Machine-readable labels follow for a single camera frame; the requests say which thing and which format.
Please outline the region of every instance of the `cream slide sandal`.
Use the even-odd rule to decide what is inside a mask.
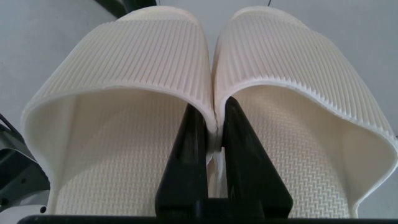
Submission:
[[[205,36],[186,11],[148,7],[91,31],[22,116],[51,185],[46,213],[154,215],[187,103],[215,136],[212,88]]]
[[[289,217],[357,217],[396,168],[394,133],[365,83],[330,40],[287,13],[237,12],[213,73],[217,120],[237,99],[294,200]]]

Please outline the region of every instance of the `woven pattern insole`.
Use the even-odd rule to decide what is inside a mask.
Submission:
[[[186,103],[139,90],[80,96],[56,214],[155,215]]]
[[[293,197],[290,217],[349,217],[341,121],[284,88],[255,86],[234,97]]]

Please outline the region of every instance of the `white surface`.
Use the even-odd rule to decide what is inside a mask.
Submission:
[[[159,0],[162,5],[184,8],[194,14],[208,39],[210,58],[217,37],[239,9],[265,6],[264,0]],[[324,34],[342,51],[365,81],[392,129],[398,133],[398,1],[272,0],[271,6],[287,11],[309,28]],[[398,218],[398,172],[360,206],[363,218]]]
[[[205,36],[184,10],[148,7],[92,30],[21,119],[49,213],[154,216],[187,103],[216,133],[212,88]]]
[[[290,216],[347,217],[349,207],[357,217],[363,198],[395,169],[397,143],[340,51],[269,7],[237,12],[216,49],[217,119],[237,93],[294,199]]]

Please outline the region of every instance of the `black plastic bar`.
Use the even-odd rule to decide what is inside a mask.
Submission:
[[[225,111],[223,146],[228,197],[238,202],[261,201],[266,218],[287,217],[292,197],[242,108],[231,97]]]
[[[158,219],[155,217],[115,217],[115,216],[76,216],[76,215],[39,215],[22,219],[18,224],[238,224],[238,223],[264,223],[264,224],[393,224],[398,220],[380,220],[380,219],[267,219],[267,220],[195,220],[195,219]]]
[[[208,198],[206,135],[203,116],[188,105],[157,191],[157,217],[195,217],[195,203]]]

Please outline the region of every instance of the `white slipper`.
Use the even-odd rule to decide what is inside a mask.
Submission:
[[[396,168],[394,133],[362,79],[331,41],[285,12],[237,12],[213,72],[217,120],[235,97],[293,197],[290,217],[357,217]]]
[[[51,184],[47,213],[154,215],[187,103],[213,139],[206,39],[190,13],[148,7],[91,31],[22,116]]]

